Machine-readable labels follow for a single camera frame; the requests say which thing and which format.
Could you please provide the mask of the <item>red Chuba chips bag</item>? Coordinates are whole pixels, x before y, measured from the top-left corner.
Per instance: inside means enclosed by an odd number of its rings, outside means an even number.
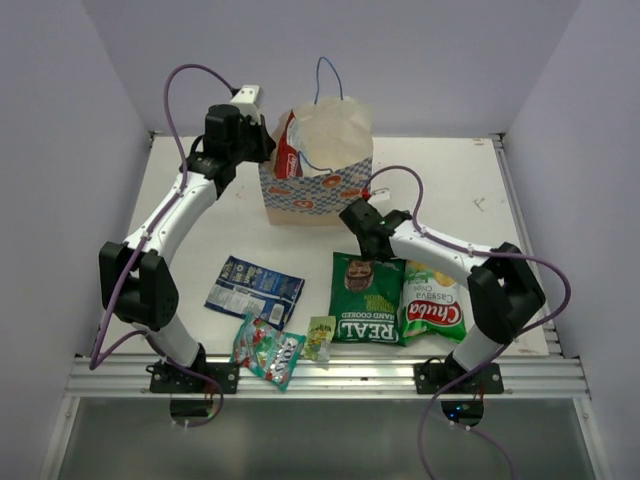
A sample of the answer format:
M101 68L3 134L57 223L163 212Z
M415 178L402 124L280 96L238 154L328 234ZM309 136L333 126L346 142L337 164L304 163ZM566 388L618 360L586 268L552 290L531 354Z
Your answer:
M293 110L285 117L284 127L280 133L274 174L279 180L303 176L301 166L300 139L298 135L297 118Z

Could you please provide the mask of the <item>checkered paper bag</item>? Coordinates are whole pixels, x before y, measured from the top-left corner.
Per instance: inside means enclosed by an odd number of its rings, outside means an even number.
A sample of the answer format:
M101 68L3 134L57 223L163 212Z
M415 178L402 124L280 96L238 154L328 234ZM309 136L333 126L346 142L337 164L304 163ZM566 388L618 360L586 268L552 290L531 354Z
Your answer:
M279 180L274 167L285 117L293 110L300 139L303 176ZM325 56L315 67L312 100L286 111L273 132L276 149L259 167L267 218L272 225L330 226L362 195L372 173L373 113L348 96L334 64Z

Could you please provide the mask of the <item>green Chuba cassava chips bag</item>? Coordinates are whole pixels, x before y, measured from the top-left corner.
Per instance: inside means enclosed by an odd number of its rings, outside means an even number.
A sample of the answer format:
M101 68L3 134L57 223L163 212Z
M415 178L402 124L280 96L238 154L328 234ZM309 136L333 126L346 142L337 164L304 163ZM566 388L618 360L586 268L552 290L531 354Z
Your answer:
M461 342L467 330L459 285L430 266L407 261L398 320L403 346L421 335Z

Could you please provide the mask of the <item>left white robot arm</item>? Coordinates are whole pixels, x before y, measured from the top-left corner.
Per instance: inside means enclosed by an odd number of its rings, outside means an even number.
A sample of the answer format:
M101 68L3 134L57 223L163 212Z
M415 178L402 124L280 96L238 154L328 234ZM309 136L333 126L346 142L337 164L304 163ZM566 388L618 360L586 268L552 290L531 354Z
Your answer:
M176 364L172 379L189 393L205 386L208 369L197 361L202 346L177 315L179 293L170 264L201 215L235 179L238 166L270 158L275 143L257 94L257 87L243 87L228 103L211 106L201 151L185 159L161 204L125 240L107 242L99 252L105 316L117 316L144 334Z

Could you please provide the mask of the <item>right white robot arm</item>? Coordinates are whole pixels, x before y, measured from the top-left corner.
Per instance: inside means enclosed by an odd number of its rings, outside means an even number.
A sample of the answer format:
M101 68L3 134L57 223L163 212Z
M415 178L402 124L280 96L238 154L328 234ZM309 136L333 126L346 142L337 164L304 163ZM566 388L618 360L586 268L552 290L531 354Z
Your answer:
M476 386L481 370L546 303L525 256L513 244L481 251L452 237L439 239L409 212L392 210L383 215L362 198L339 217L355 235L365 259L421 263L467 289L475 325L443 365L454 391L464 393Z

